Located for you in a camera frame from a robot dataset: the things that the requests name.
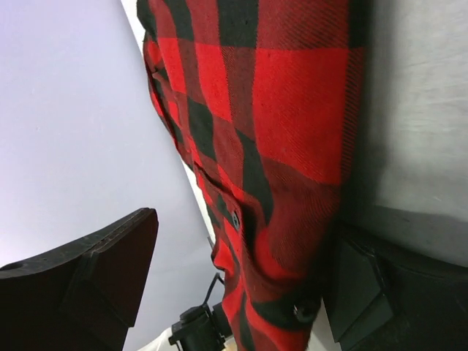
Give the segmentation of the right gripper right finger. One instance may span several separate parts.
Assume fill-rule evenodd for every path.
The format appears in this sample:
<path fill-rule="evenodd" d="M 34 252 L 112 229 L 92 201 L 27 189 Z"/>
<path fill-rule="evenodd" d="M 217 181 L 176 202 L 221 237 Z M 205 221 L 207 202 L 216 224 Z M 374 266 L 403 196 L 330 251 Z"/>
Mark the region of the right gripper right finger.
<path fill-rule="evenodd" d="M 343 350 L 467 349 L 467 269 L 355 227 L 336 227 L 324 301 Z"/>

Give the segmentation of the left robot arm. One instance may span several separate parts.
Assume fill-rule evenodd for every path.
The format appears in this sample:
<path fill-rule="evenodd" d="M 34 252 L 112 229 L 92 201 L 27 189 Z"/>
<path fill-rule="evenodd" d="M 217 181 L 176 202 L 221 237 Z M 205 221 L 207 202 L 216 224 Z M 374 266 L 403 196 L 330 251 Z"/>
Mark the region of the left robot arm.
<path fill-rule="evenodd" d="M 180 314 L 179 321 L 171 326 L 169 344 L 183 351 L 227 350 L 227 342 L 233 337 L 227 316 L 219 302 L 209 304 L 211 293 L 217 283 L 224 285 L 220 273 L 216 273 L 209 285 L 203 302 Z"/>

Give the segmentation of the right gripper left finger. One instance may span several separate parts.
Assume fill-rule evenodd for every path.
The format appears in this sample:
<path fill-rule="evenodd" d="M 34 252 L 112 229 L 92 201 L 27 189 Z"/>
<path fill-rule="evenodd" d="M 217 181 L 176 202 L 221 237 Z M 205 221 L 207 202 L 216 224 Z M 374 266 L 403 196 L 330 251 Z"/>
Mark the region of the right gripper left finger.
<path fill-rule="evenodd" d="M 158 231 L 140 208 L 94 233 L 1 267 L 2 350 L 122 350 Z"/>

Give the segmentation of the red black plaid shirt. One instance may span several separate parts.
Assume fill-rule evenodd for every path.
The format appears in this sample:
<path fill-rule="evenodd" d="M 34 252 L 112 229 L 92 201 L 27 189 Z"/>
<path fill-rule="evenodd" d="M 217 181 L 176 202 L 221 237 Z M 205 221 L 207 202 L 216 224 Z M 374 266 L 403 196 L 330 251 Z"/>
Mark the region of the red black plaid shirt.
<path fill-rule="evenodd" d="M 370 1 L 139 1 L 151 101 L 203 193 L 240 350 L 305 350 L 350 174 Z"/>

